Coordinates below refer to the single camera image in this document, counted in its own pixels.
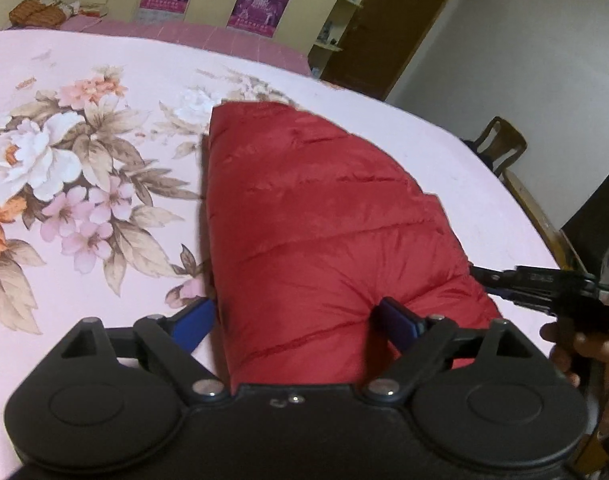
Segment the person's right hand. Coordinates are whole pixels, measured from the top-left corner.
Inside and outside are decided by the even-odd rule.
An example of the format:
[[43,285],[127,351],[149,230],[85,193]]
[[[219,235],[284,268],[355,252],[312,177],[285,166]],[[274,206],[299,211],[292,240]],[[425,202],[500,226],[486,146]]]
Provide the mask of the person's right hand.
[[549,359],[574,387],[585,386],[593,370],[603,382],[601,391],[606,399],[601,402],[603,412],[598,431],[609,437],[609,335],[577,332],[568,322],[559,318],[539,330],[539,336],[551,342]]

